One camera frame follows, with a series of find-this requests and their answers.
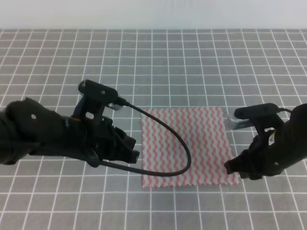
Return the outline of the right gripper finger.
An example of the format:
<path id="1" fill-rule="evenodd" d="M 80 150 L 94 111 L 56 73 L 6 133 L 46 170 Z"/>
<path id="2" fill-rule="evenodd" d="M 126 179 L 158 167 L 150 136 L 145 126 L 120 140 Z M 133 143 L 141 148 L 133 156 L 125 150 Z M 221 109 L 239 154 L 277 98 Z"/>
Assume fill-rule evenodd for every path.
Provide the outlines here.
<path id="1" fill-rule="evenodd" d="M 242 167 L 248 162 L 248 151 L 242 151 L 237 157 L 229 161 L 232 167 Z"/>
<path id="2" fill-rule="evenodd" d="M 227 161 L 224 167 L 227 174 L 239 173 L 242 170 L 242 164 L 239 161 Z"/>

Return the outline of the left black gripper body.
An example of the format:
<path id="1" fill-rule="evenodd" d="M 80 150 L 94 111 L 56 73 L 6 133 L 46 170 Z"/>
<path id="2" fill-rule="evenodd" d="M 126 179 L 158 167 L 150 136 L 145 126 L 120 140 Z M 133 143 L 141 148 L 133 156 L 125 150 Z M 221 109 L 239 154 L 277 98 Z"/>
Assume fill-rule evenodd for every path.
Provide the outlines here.
<path id="1" fill-rule="evenodd" d="M 66 117 L 64 127 L 65 157 L 89 165 L 101 165 L 104 160 L 127 162 L 127 148 L 123 142 L 126 133 L 113 127 L 111 119 L 104 117 L 94 125 L 88 118 Z"/>

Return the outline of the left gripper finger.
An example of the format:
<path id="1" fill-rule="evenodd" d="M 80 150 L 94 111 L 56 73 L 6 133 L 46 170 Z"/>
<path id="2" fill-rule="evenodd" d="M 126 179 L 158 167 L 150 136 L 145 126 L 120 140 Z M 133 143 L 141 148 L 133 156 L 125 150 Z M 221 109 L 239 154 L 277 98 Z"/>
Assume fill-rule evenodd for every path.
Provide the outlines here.
<path id="1" fill-rule="evenodd" d="M 137 150 L 128 150 L 123 154 L 123 161 L 126 163 L 135 164 L 139 158 L 140 152 Z"/>
<path id="2" fill-rule="evenodd" d="M 123 138 L 123 143 L 125 144 L 125 146 L 130 149 L 130 150 L 133 150 L 134 149 L 134 146 L 136 144 L 136 140 L 130 136 L 127 136 L 125 135 Z"/>

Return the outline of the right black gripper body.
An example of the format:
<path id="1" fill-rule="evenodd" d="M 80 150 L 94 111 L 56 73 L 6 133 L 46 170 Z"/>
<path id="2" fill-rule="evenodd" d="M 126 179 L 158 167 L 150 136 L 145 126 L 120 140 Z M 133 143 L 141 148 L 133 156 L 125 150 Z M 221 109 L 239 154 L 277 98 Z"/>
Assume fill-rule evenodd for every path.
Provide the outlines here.
<path id="1" fill-rule="evenodd" d="M 239 158 L 242 179 L 259 180 L 279 175 L 288 167 L 288 135 L 258 135 Z"/>

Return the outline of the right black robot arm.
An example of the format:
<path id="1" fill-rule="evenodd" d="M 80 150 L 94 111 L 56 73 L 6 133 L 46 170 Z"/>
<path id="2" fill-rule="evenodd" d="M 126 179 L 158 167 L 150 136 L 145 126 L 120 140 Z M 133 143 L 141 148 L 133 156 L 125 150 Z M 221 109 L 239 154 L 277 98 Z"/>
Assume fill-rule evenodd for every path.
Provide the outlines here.
<path id="1" fill-rule="evenodd" d="M 229 117 L 232 130 L 255 127 L 257 135 L 250 146 L 224 163 L 227 174 L 239 173 L 242 179 L 259 180 L 276 176 L 307 157 L 307 105 L 289 110 L 284 122 L 279 112 L 286 108 L 273 103 L 241 107 Z"/>

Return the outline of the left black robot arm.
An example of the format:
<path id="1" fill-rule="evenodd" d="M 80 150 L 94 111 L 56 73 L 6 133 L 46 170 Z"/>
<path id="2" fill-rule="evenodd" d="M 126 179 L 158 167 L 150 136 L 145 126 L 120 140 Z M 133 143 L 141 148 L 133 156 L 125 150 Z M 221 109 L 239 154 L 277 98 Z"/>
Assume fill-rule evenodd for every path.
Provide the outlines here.
<path id="1" fill-rule="evenodd" d="M 36 155 L 68 157 L 95 168 L 104 160 L 136 163 L 136 140 L 112 123 L 104 116 L 99 123 L 61 116 L 31 98 L 11 102 L 0 113 L 0 162 L 13 165 Z"/>

